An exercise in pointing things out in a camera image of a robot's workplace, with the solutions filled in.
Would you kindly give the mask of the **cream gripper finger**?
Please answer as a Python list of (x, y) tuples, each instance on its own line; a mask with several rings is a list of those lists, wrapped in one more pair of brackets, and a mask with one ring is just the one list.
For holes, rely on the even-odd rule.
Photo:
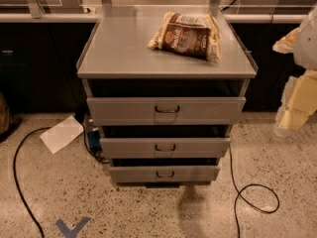
[(297, 34), (298, 28), (295, 28), (284, 37), (282, 37), (280, 40), (276, 41), (275, 44), (272, 46), (272, 49), (280, 54), (292, 54), (294, 52)]
[(299, 77), (291, 76), (283, 89), (273, 131), (279, 137), (291, 136), (316, 111), (317, 71), (306, 70)]

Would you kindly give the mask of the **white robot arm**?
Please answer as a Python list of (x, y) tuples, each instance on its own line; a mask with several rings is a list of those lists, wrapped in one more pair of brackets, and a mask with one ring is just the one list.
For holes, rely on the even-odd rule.
[(275, 116), (274, 133), (287, 137), (301, 129), (317, 111), (317, 7), (272, 49), (281, 54), (293, 54), (295, 63), (305, 69), (301, 76), (288, 79)]

